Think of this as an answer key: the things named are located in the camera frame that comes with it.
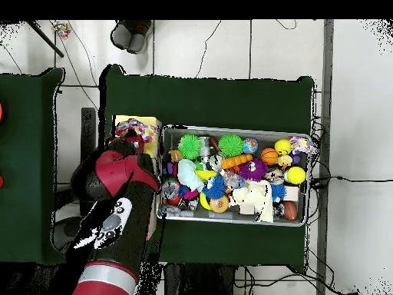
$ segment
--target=floor tile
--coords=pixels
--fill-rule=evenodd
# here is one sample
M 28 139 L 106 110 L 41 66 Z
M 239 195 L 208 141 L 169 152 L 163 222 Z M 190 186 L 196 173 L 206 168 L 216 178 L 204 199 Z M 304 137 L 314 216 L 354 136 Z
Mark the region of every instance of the floor tile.
M 156 21 L 155 74 L 195 78 L 219 20 Z M 248 78 L 249 21 L 222 20 L 207 42 L 199 78 Z
M 95 83 L 98 83 L 101 72 L 109 64 L 121 65 L 128 75 L 149 75 L 153 72 L 151 35 L 147 39 L 145 51 L 139 55 L 132 55 L 125 50 L 116 48 L 112 44 L 111 32 L 116 26 L 115 20 L 71 20 L 70 23 L 73 31 L 63 42 L 83 85 L 94 85 L 91 70 Z M 91 70 L 88 54 L 86 54 L 81 42 L 89 54 Z M 58 58 L 57 60 L 58 67 L 64 67 L 67 72 L 64 83 L 77 85 L 78 80 L 59 37 L 57 43 L 58 47 L 64 51 L 64 58 Z
M 295 19 L 280 19 L 293 28 Z M 251 78 L 294 81 L 311 76 L 322 90 L 324 22 L 296 19 L 284 29 L 275 19 L 253 19 Z
M 99 90 L 84 89 L 99 107 Z M 91 108 L 92 103 L 82 88 L 61 88 L 56 97 L 58 118 L 58 182 L 69 182 L 81 158 L 81 109 Z
M 38 26 L 52 40 L 48 20 L 38 20 Z M 12 57 L 25 75 L 39 75 L 47 68 L 53 67 L 54 51 L 26 22 L 0 26 L 0 43 L 11 53 Z M 0 45 L 0 73 L 20 74 L 10 55 Z

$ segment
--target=white floor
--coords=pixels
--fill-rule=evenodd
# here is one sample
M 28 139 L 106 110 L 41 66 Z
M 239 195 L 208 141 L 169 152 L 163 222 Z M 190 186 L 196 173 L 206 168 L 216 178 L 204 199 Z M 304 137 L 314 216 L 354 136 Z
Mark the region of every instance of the white floor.
M 296 80 L 300 76 L 311 76 L 317 90 L 322 90 L 323 61 L 323 20 L 275 19 L 252 21 L 251 61 L 250 21 L 223 20 L 214 35 L 207 42 L 207 50 L 198 78 L 273 78 Z M 54 40 L 54 32 L 49 21 L 38 21 L 42 31 Z M 94 85 L 98 83 L 101 71 L 108 64 L 117 63 L 130 74 L 171 75 L 195 78 L 205 50 L 205 41 L 212 34 L 219 20 L 166 20 L 155 21 L 155 44 L 152 37 L 145 53 L 130 55 L 111 44 L 110 33 L 114 21 L 71 21 L 71 24 L 85 45 L 88 55 L 72 32 L 65 47 L 70 56 L 79 81 L 71 67 L 67 55 L 57 56 L 56 66 L 65 68 L 65 85 Z M 26 24 L 8 27 L 0 31 L 0 41 L 11 52 L 22 73 L 37 75 L 48 67 L 54 67 L 53 50 Z M 58 47 L 65 53 L 64 46 L 57 37 Z M 0 46 L 0 72 L 18 73 L 18 68 L 8 53 Z M 79 162 L 79 136 L 81 129 L 81 108 L 91 107 L 81 87 L 61 87 L 57 96 L 58 111 L 58 182 L 69 182 L 73 170 Z M 91 100 L 98 106 L 97 88 L 85 88 Z M 317 94 L 320 109 L 321 96 Z M 315 200 L 312 196 L 312 207 Z M 74 206 L 64 207 L 58 216 L 69 216 L 77 211 Z M 311 250 L 316 252 L 317 223 L 310 232 Z M 310 254 L 309 264 L 316 270 L 316 260 Z M 268 284 L 291 274 L 286 267 L 250 267 L 257 284 Z M 244 285 L 245 274 L 240 268 L 237 277 L 239 285 Z M 315 288 L 301 277 L 293 277 L 271 287 L 255 287 L 253 295 L 315 295 Z M 244 290 L 236 289 L 236 295 L 244 295 Z

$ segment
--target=wire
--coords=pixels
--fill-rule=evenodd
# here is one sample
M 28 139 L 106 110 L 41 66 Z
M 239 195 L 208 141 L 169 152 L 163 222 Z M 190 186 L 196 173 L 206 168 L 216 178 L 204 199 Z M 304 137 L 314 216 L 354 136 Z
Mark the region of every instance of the wire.
M 22 75 L 21 69 L 19 68 L 18 64 L 16 63 L 16 61 L 14 60 L 14 57 L 12 56 L 12 54 L 9 52 L 9 50 L 5 47 L 5 45 L 1 42 L 0 45 L 2 45 L 2 47 L 8 52 L 9 56 L 11 57 L 11 59 L 13 60 L 13 62 L 16 64 L 16 66 L 19 69 L 19 72 Z
M 277 22 L 278 22 L 284 29 L 291 30 L 291 29 L 295 29 L 295 28 L 297 27 L 296 19 L 295 19 L 295 27 L 293 27 L 293 28 L 285 27 L 285 26 L 281 23 L 280 20 L 278 20 L 278 19 L 276 19 L 276 20 L 277 20 Z
M 93 78 L 94 84 L 95 84 L 96 86 L 98 86 L 98 85 L 97 85 L 97 82 L 95 81 L 94 76 L 93 76 L 93 70 L 92 70 L 92 68 L 91 68 L 91 62 L 90 62 L 90 57 L 89 57 L 89 54 L 88 54 L 88 50 L 85 48 L 83 42 L 82 42 L 81 39 L 79 38 L 77 32 L 76 32 L 76 31 L 74 30 L 74 28 L 72 27 L 70 21 L 67 20 L 67 22 L 68 22 L 68 24 L 70 25 L 72 31 L 74 31 L 74 34 L 75 34 L 75 36 L 78 38 L 79 42 L 82 44 L 84 51 L 86 52 L 86 55 L 87 55 L 88 61 L 89 61 L 89 67 L 90 67 L 91 77 Z
M 59 34 L 58 34 L 58 37 L 60 38 L 60 41 L 61 41 L 61 43 L 62 43 L 63 46 L 64 46 L 65 53 L 66 53 L 66 55 L 67 55 L 67 57 L 68 57 L 68 60 L 69 60 L 69 62 L 70 62 L 70 64 L 71 64 L 72 70 L 74 70 L 75 77 L 77 78 L 78 83 L 79 83 L 79 85 L 80 85 L 81 88 L 82 88 L 82 91 L 83 91 L 84 94 L 88 97 L 88 99 L 89 99 L 90 102 L 93 104 L 93 106 L 95 107 L 95 109 L 98 111 L 98 108 L 97 108 L 96 104 L 93 102 L 93 100 L 91 100 L 91 98 L 90 98 L 90 96 L 88 95 L 88 93 L 84 90 L 84 87 L 82 86 L 82 83 L 81 83 L 81 81 L 79 80 L 79 77 L 78 77 L 78 74 L 77 74 L 77 72 L 76 72 L 76 70 L 75 70 L 75 67 L 74 67 L 74 65 L 72 64 L 72 61 L 71 61 L 71 59 L 70 59 L 70 55 L 68 54 L 67 48 L 65 47 L 65 44 L 64 44 L 64 42 L 63 42 L 63 40 L 61 39 L 61 36 L 60 36 Z
M 210 40 L 210 38 L 213 36 L 213 34 L 216 32 L 216 30 L 218 29 L 218 26 L 221 24 L 221 19 L 220 22 L 217 24 L 216 28 L 214 29 L 213 33 L 211 34 L 211 36 L 209 36 L 209 38 L 205 41 L 205 52 L 202 55 L 202 60 L 200 61 L 200 69 L 202 69 L 202 63 L 203 63 L 203 58 L 205 58 L 205 54 L 207 51 L 207 41 Z M 198 70 L 198 73 L 196 74 L 195 78 L 198 77 L 198 75 L 200 74 L 200 70 Z

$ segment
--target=colorful ball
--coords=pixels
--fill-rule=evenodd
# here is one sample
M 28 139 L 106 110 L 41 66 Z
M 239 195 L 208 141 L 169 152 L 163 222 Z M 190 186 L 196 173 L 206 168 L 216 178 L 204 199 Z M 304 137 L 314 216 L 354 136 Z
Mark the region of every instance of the colorful ball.
M 305 171 L 301 167 L 291 167 L 284 173 L 284 179 L 292 184 L 301 184 L 305 180 Z
M 258 150 L 258 141 L 255 138 L 246 138 L 243 141 L 243 153 L 254 154 Z
M 262 162 L 265 162 L 268 165 L 273 165 L 277 163 L 278 159 L 279 159 L 279 153 L 277 153 L 276 150 L 273 148 L 265 148 L 261 152 Z
M 274 149 L 279 155 L 288 155 L 291 152 L 291 143 L 288 139 L 280 139 L 274 144 Z

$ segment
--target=plastic toy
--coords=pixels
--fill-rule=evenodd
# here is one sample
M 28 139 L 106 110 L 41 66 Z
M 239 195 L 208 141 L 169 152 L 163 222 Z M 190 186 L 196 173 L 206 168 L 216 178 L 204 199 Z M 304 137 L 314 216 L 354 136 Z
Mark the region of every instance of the plastic toy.
M 277 163 L 278 157 L 279 153 L 277 153 L 274 148 L 265 148 L 261 151 L 261 160 L 268 165 L 273 165 Z
M 246 138 L 243 141 L 243 152 L 254 154 L 258 150 L 258 141 L 255 138 Z
M 244 154 L 244 155 L 235 156 L 232 158 L 226 158 L 221 161 L 221 168 L 226 170 L 227 168 L 241 165 L 243 163 L 251 161 L 252 159 L 253 159 L 253 156 L 251 154 Z
M 288 155 L 291 152 L 291 144 L 288 139 L 280 139 L 274 144 L 274 149 L 279 155 Z
M 212 180 L 212 182 L 208 182 L 207 186 L 202 189 L 202 192 L 206 197 L 217 200 L 225 194 L 226 186 L 220 174 L 213 177 Z
M 203 208 L 207 210 L 212 210 L 212 207 L 207 202 L 206 195 L 203 192 L 200 193 L 200 204 Z
M 270 169 L 270 171 L 265 173 L 263 177 L 267 179 L 267 181 L 270 182 L 270 184 L 284 183 L 284 173 L 279 168 Z
M 301 167 L 291 167 L 284 173 L 284 180 L 292 184 L 301 184 L 305 180 L 305 171 Z
M 243 152 L 243 141 L 236 134 L 226 134 L 220 138 L 218 147 L 227 158 L 239 156 Z
M 215 213 L 223 213 L 228 209 L 230 201 L 227 196 L 222 196 L 220 199 L 212 199 L 210 201 L 210 207 Z
M 295 203 L 292 201 L 283 201 L 282 205 L 284 206 L 284 218 L 290 221 L 295 220 L 298 216 L 298 208 Z
M 125 137 L 129 130 L 134 130 L 146 143 L 151 142 L 158 132 L 158 128 L 156 126 L 145 124 L 137 119 L 130 118 L 127 121 L 119 122 L 116 126 L 115 133 L 119 137 Z
M 291 153 L 291 154 L 289 154 L 289 156 L 292 158 L 292 163 L 294 163 L 294 164 L 300 163 L 299 153 L 296 153 L 296 154 Z
M 177 179 L 183 185 L 188 186 L 191 191 L 202 191 L 204 184 L 200 178 L 195 174 L 195 164 L 187 159 L 179 161 L 177 166 Z
M 269 171 L 267 163 L 258 158 L 253 158 L 250 162 L 239 165 L 240 177 L 244 180 L 253 180 L 259 182 L 262 176 Z
M 233 190 L 230 207 L 242 204 L 254 206 L 256 221 L 273 222 L 272 188 L 268 181 L 247 181 L 245 187 Z
M 286 196 L 286 188 L 284 187 L 284 184 L 271 184 L 271 187 L 273 202 L 280 202 Z
M 291 166 L 292 158 L 289 155 L 280 156 L 277 163 L 279 166 L 286 168 L 287 166 Z
M 291 137 L 289 139 L 289 143 L 291 144 L 291 149 L 293 154 L 297 154 L 300 151 L 303 153 L 311 153 L 312 152 L 312 143 L 310 143 L 307 139 L 301 137 Z
M 170 154 L 170 160 L 172 163 L 177 163 L 181 159 L 183 159 L 183 156 L 181 156 L 181 153 L 179 151 L 168 151 Z
M 187 160 L 200 156 L 200 139 L 195 134 L 185 134 L 179 143 L 179 151 Z

